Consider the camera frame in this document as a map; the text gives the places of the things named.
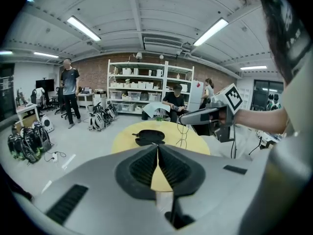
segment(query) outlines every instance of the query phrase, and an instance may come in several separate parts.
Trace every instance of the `gray t-shirt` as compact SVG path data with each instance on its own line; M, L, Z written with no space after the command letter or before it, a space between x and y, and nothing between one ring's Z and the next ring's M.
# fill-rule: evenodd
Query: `gray t-shirt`
M213 88L210 85L207 85L205 87L205 90L209 91L209 97L213 97L214 96L214 90L213 90Z
M77 77L79 77L77 69L71 68L62 72L61 81L64 83L63 95L75 94Z

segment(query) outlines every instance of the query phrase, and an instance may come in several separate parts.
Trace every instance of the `woman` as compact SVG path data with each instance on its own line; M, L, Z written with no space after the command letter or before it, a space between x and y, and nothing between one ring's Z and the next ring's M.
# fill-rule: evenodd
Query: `woman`
M201 99L203 99L202 104L200 105L199 109L204 109L205 105L207 103L210 103L211 100L210 98L214 96L214 84L212 82L211 78L207 78L205 80L205 89L204 89L204 95L201 97Z

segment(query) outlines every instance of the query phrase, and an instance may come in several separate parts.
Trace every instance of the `window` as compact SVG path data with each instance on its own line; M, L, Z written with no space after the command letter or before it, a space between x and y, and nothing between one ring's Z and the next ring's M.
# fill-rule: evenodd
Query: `window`
M273 101L273 99L270 99L271 97L269 98L269 96L272 95L274 97L275 94L277 94L276 98L278 97L278 100L275 101L274 104L277 105L277 108L282 107L281 99L283 90L284 84L281 82L255 80L250 109L255 111L270 110L269 103Z

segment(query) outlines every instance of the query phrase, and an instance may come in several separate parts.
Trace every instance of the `floor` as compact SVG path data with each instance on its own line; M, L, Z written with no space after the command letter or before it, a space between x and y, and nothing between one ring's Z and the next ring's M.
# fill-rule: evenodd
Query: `floor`
M11 134L11 127L0 132L0 163L4 170L26 191L35 197L43 192L51 182L62 177L84 162L106 156L111 153L114 137L125 127L137 123L141 116L119 115L107 129L96 132L88 130L89 115L85 108L80 108L83 122L76 124L68 130L68 120L61 118L60 113L54 115L54 111L44 112L54 125L54 131L49 133L50 140L54 144L49 152L60 151L66 154L65 158L58 156L58 163L46 162L41 158L35 164L27 161L13 159L7 147L7 137ZM207 142L211 154L214 156L230 157L232 142L220 143L214 137L203 136ZM256 149L251 156L248 153L258 145L259 141L255 131L244 126L236 127L237 159L252 160L259 152ZM45 159L52 157L45 153Z

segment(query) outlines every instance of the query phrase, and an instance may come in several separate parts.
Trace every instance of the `round table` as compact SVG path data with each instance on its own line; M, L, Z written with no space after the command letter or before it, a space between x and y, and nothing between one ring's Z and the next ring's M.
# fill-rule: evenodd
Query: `round table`
M125 150L133 149L139 147L136 144L135 138L132 134L139 133L141 130L158 130L165 134L165 144L174 145L180 147L180 142L176 144L181 139L181 132L186 133L187 127L182 125L177 125L172 122L157 122L155 120L140 122L136 124L132 124L121 131L114 139L112 146L112 153L122 152ZM189 129L187 133L187 148L186 143L183 141L181 144L182 148L186 148L187 150L211 155L209 147L207 146L204 139L198 136L192 129ZM155 191L172 191L172 188L168 184L165 179L161 169L159 166L156 167L156 170L152 177L151 189Z

